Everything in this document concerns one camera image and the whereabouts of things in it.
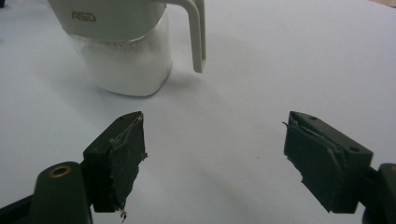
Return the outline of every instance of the container handle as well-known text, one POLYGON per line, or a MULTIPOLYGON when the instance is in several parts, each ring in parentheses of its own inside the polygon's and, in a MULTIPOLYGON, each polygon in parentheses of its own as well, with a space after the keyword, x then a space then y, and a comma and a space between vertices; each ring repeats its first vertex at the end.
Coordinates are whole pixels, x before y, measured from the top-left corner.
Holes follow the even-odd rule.
POLYGON ((153 0, 184 7, 189 14, 191 51, 194 71, 202 73, 206 60, 205 0, 153 0))

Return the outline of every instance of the white container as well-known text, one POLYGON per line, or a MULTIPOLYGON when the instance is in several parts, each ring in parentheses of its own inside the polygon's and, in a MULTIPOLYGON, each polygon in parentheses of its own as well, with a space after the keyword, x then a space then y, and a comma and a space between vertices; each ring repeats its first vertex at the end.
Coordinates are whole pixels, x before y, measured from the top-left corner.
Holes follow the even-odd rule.
POLYGON ((172 66, 164 2, 188 11, 194 70, 202 72, 204 0, 49 0, 96 85, 134 96, 158 90, 172 66))

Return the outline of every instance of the transparent container base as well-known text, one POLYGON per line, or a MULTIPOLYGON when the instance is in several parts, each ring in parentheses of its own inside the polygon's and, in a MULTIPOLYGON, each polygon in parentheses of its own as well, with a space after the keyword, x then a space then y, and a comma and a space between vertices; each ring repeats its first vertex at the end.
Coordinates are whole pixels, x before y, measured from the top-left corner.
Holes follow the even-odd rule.
POLYGON ((166 10, 153 30, 134 40, 68 35, 93 81, 106 91, 151 95, 165 82, 172 67, 166 10))

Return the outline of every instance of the white tabletop surface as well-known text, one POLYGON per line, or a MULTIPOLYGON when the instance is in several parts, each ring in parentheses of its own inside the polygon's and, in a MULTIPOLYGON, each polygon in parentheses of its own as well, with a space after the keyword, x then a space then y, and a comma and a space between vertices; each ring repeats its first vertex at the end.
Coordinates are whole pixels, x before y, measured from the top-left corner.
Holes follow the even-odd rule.
MULTIPOLYGON (((0 9, 0 207, 82 151, 115 118, 145 114, 125 223, 361 223, 328 214, 283 155, 291 110, 396 162, 396 9, 364 0, 206 0, 195 74, 187 13, 169 7, 174 65, 150 97, 92 84, 47 1, 0 9)), ((94 223, 120 223, 93 214, 94 223)))

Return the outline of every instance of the dark object in corner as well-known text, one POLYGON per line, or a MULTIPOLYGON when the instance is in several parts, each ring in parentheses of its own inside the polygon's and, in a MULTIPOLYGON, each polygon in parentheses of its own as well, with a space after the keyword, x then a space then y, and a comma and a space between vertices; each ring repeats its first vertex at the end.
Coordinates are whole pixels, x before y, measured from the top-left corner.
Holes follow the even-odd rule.
POLYGON ((327 211, 355 213, 361 202, 363 223, 396 223, 396 165, 376 171, 372 151, 313 116, 291 111, 287 127, 284 153, 327 211))
POLYGON ((146 157, 143 114, 119 117, 84 151, 82 164, 68 161, 41 172, 34 195, 0 209, 0 223, 91 224, 91 204, 96 212, 125 214, 146 157))

